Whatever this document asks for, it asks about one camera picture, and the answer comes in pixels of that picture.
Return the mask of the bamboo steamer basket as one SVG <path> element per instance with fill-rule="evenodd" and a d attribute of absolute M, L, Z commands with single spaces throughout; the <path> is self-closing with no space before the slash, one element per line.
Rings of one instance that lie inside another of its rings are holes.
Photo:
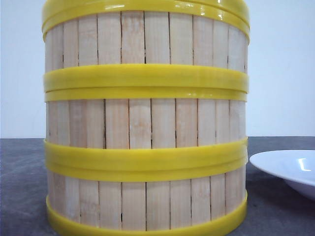
<path fill-rule="evenodd" d="M 247 162 L 243 101 L 47 101 L 45 164 L 54 172 L 229 171 Z"/>
<path fill-rule="evenodd" d="M 76 8 L 42 23 L 47 100 L 214 98 L 245 100 L 250 25 L 205 15 Z"/>
<path fill-rule="evenodd" d="M 62 236 L 223 236 L 245 219 L 247 149 L 185 154 L 47 151 L 48 221 Z"/>

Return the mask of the bamboo steamer lid yellow rim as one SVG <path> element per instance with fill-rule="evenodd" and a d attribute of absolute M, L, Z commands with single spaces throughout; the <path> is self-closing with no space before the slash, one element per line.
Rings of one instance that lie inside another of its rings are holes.
<path fill-rule="evenodd" d="M 42 9 L 42 23 L 54 15 L 83 9 L 83 15 L 114 10 L 172 11 L 205 15 L 206 8 L 222 10 L 250 22 L 249 9 L 243 0 L 48 0 Z"/>

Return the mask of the white plate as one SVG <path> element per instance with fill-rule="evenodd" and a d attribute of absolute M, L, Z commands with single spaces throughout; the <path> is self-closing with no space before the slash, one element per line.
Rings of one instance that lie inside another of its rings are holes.
<path fill-rule="evenodd" d="M 304 197 L 315 199 L 315 151 L 274 150 L 254 154 L 250 162 L 258 169 L 282 178 Z"/>

